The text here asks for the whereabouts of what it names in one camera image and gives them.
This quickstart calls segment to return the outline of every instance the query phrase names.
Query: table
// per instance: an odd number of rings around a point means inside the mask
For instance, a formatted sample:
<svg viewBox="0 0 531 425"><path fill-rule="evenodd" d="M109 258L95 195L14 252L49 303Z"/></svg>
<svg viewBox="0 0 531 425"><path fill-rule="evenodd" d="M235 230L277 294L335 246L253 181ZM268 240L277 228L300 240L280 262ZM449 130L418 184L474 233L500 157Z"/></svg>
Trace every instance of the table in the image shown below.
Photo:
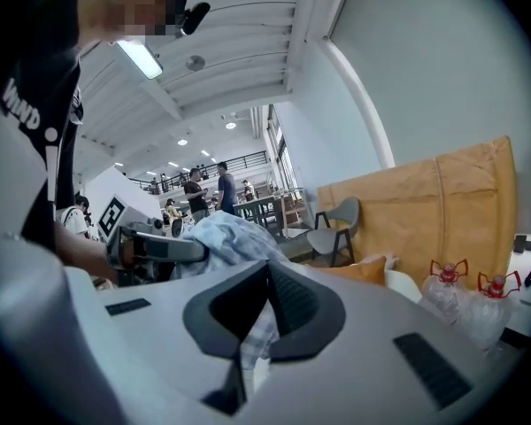
<svg viewBox="0 0 531 425"><path fill-rule="evenodd" d="M263 217L262 212L260 210L261 206L263 205L269 205L270 203L273 203L273 208L275 209L275 202L279 199L281 201L281 217L283 218L283 226L281 226L280 222L277 222L278 228L280 230L280 236L289 238L289 229L288 229L288 223L287 223L287 216L289 214L295 214L295 213L301 213L306 209L306 206L303 206L302 208L296 208L292 210L287 210L285 207L285 197L290 197L296 192L303 192L303 189L293 189L288 192L282 192L277 193L275 195L264 197L264 198L258 198L257 200L251 200L246 203L240 203L238 205L234 205L234 209L237 215L240 216L242 213L242 210L248 210L252 211L252 214L254 216L255 222L260 225L261 227L266 227L266 219Z"/></svg>

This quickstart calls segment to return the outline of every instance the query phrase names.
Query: white wall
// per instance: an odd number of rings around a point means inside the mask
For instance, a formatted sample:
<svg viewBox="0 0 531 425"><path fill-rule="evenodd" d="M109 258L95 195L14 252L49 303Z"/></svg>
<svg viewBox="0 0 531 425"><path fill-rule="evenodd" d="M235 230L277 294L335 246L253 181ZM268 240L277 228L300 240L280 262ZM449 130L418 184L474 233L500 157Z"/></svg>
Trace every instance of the white wall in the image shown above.
<svg viewBox="0 0 531 425"><path fill-rule="evenodd" d="M275 110L297 180L310 193L380 169L356 103L316 43L304 47L293 99Z"/></svg>
<svg viewBox="0 0 531 425"><path fill-rule="evenodd" d="M82 193L90 202L92 220L95 223L115 195L146 216L161 218L157 199L141 190L113 166L87 182Z"/></svg>
<svg viewBox="0 0 531 425"><path fill-rule="evenodd" d="M531 48L497 0L347 0L332 36L398 165L512 140L518 230L531 232Z"/></svg>

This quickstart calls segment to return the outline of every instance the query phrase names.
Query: light blue fabric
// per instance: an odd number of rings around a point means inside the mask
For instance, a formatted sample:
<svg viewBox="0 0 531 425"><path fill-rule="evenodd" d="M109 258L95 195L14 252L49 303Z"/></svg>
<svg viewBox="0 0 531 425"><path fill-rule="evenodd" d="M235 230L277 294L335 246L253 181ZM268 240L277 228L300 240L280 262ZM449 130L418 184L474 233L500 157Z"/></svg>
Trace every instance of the light blue fabric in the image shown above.
<svg viewBox="0 0 531 425"><path fill-rule="evenodd" d="M212 275L224 267L244 261L261 259L289 261L265 228L222 211L201 220L184 233L181 239L204 244L209 249L209 257L198 263L177 264L173 271L173 279L200 274ZM268 301L240 346L242 368L252 370L259 357L267 359L270 344L278 339L273 308Z"/></svg>

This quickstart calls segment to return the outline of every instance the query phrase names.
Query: man in black shirt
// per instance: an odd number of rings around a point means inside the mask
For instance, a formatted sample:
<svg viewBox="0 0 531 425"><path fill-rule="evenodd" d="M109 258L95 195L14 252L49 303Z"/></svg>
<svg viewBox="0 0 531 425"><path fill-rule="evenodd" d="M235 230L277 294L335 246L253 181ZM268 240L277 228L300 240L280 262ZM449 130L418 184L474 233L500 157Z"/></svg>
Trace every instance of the man in black shirt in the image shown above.
<svg viewBox="0 0 531 425"><path fill-rule="evenodd" d="M33 204L25 220L12 218L1 230L21 233L68 266L116 280L103 244L72 235L54 221L56 206L74 203L76 126L69 123L69 109L80 75L79 53L91 43L160 34L161 27L182 17L185 3L0 0L0 150L15 153L19 168L31 164L31 177L18 181L27 183L21 188L24 203ZM18 177L6 164L0 164L5 176ZM132 263L133 248L123 252L122 261Z"/></svg>
<svg viewBox="0 0 531 425"><path fill-rule="evenodd" d="M201 171L198 168L191 168L189 172L189 181L183 186L185 190L185 197L189 201L191 207L191 215L195 221L195 225L209 215L209 207L206 204L207 189L202 190L197 183L201 181Z"/></svg>

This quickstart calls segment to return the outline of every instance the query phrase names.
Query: white pillow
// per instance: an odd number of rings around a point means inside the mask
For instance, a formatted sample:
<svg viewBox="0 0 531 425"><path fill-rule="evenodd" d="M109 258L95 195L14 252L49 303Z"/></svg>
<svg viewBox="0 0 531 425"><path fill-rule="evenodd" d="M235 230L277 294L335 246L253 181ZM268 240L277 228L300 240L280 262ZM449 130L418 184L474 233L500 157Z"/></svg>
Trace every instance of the white pillow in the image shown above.
<svg viewBox="0 0 531 425"><path fill-rule="evenodd" d="M389 271L390 269L393 269L395 267L397 261L399 260L399 258L396 257L396 255L394 253L392 253L392 252L390 252L390 253L376 253L374 255L369 255L369 256L365 257L358 264L359 265L365 265L367 263L372 263L373 261L375 261L376 259L380 259L381 257L385 257L386 258L386 266L385 266L386 271Z"/></svg>

